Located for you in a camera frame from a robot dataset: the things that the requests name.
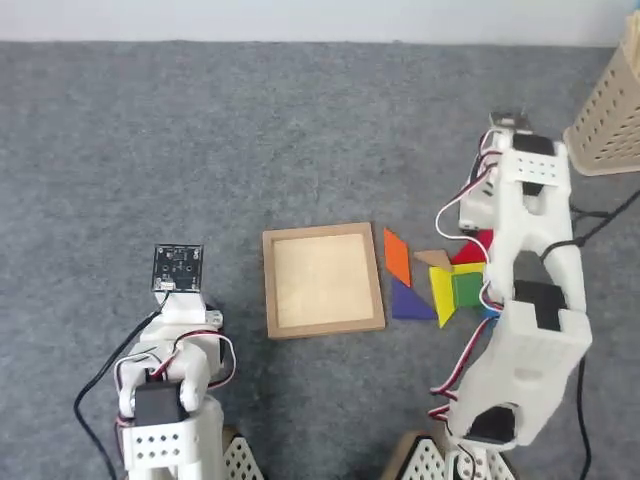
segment red and white wire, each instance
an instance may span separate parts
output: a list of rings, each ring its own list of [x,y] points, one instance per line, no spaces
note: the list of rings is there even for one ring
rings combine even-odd
[[[487,155],[498,155],[500,152],[497,151],[489,151],[487,153],[485,153],[483,156],[486,157]],[[469,235],[449,235],[448,233],[445,233],[441,228],[440,228],[440,217],[442,216],[442,214],[448,209],[450,208],[452,205],[455,205],[456,203],[458,203],[465,195],[467,195],[469,192],[471,192],[474,188],[476,188],[478,185],[480,185],[491,173],[491,170],[493,168],[495,168],[496,163],[491,163],[489,165],[487,165],[484,170],[482,170],[482,172],[471,182],[469,182],[467,185],[465,185],[460,192],[458,192],[451,200],[449,200],[438,212],[438,214],[436,215],[436,219],[435,219],[435,227],[436,227],[436,231],[443,236],[444,238],[448,239],[448,240],[466,240],[469,242],[474,243],[475,245],[478,246],[478,248],[480,249],[480,251],[482,252],[482,255],[484,256],[485,262],[489,263],[489,252],[487,252],[487,249],[485,248],[485,246],[482,244],[482,242],[480,242],[480,240],[478,240],[475,237],[471,237]],[[486,291],[486,289],[489,287],[489,282],[485,282],[484,285],[482,286],[482,289],[480,290],[480,293],[478,294],[478,299],[480,300],[480,303],[482,304],[483,307],[485,307],[487,310],[491,310],[493,312],[496,313],[500,313],[502,311],[502,307],[494,302],[487,302],[484,299],[484,294],[483,292]]]
[[[480,338],[480,336],[482,335],[482,332],[484,331],[484,329],[487,327],[487,325],[491,320],[492,320],[491,318],[485,318],[480,323],[480,325],[478,325],[478,328],[476,328],[476,331],[473,332],[473,335],[467,342],[466,347],[464,347],[464,350],[462,351],[462,355],[460,355],[460,358],[458,359],[456,366],[453,368],[451,375],[449,375],[449,378],[447,378],[447,380],[445,380],[445,382],[442,385],[432,388],[431,389],[432,394],[453,395],[449,389],[458,381],[458,378],[460,378],[460,374],[464,370],[464,366],[469,360],[471,353],[473,352],[473,347],[475,347],[476,343],[478,343],[478,339]]]
[[[173,362],[176,356],[178,355],[178,352],[179,352],[178,345],[181,341],[187,338],[201,337],[201,336],[208,336],[208,335],[209,336],[213,335],[218,339],[227,343],[227,345],[229,346],[229,352],[231,353],[231,358],[233,360],[233,365],[231,368],[231,372],[229,372],[229,374],[226,377],[224,377],[222,380],[216,380],[216,381],[210,382],[207,385],[207,388],[208,389],[219,388],[229,383],[236,373],[236,367],[238,363],[236,352],[235,352],[235,349],[233,348],[233,342],[231,341],[231,339],[226,335],[223,335],[222,333],[216,332],[214,330],[193,330],[191,332],[183,333],[182,335],[180,335],[173,343],[173,352],[171,353],[171,355],[164,362],[162,362],[162,364],[151,376],[153,378],[158,378],[169,368],[169,366],[171,365],[171,362]]]
[[[152,350],[153,349],[127,355],[126,357],[122,357],[116,362],[116,364],[113,367],[113,381],[116,384],[116,390],[118,394],[120,394],[120,390],[122,390],[122,379],[120,378],[120,369],[122,368],[122,365],[126,362],[134,362],[136,360],[139,361],[139,360],[144,360],[146,358],[157,358],[155,355],[152,355],[150,353]]]

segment perforated plastic part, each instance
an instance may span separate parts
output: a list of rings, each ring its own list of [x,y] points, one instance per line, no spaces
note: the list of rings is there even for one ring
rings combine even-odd
[[[433,440],[420,440],[405,468],[402,480],[444,480],[444,459]]]
[[[584,175],[640,170],[640,82],[623,45],[565,130],[564,141],[573,166]]]
[[[502,455],[495,452],[488,452],[487,459],[489,460],[489,472],[491,473],[491,480],[516,480],[516,477],[509,465],[504,461]]]
[[[199,456],[195,419],[165,425],[125,428],[122,431],[127,470],[193,463]]]
[[[243,437],[235,437],[224,454],[227,480],[264,480],[251,448]]]
[[[459,461],[464,462],[462,468],[458,470],[459,478],[471,480],[471,459],[465,453],[450,452],[445,461],[433,440],[420,440],[402,473],[401,479],[452,480],[456,478],[454,470],[458,457],[460,457]],[[486,457],[476,457],[475,461],[476,475],[473,480],[516,480],[515,475],[499,453],[487,452]]]

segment blue triangle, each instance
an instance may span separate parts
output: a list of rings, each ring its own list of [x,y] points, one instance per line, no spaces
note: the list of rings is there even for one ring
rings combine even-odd
[[[438,315],[410,287],[391,278],[391,314],[398,320],[436,320]]]

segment wooden frame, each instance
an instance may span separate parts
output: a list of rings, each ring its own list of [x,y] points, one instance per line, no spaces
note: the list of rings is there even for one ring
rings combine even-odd
[[[269,338],[384,329],[370,223],[271,230],[262,244]]]

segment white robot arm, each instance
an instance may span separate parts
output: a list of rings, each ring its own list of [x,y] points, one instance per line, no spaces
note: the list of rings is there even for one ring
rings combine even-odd
[[[129,480],[226,478],[224,417],[207,390],[231,379],[236,357],[219,332],[222,314],[200,295],[201,256],[202,246],[156,247],[154,290],[162,313],[115,364],[116,422]],[[223,367],[223,343],[233,365],[212,381]]]
[[[575,245],[551,247],[573,238],[564,144],[494,126],[483,137],[470,182],[479,172],[484,178],[460,200],[459,226],[494,231],[484,278],[498,318],[489,345],[458,390],[435,390],[450,402],[432,415],[446,422],[453,450],[463,446],[477,459],[535,439],[592,341],[580,251]],[[522,251],[540,257],[551,282],[514,280]],[[491,479],[482,465],[476,478]],[[460,478],[470,478],[468,468],[457,470]]]

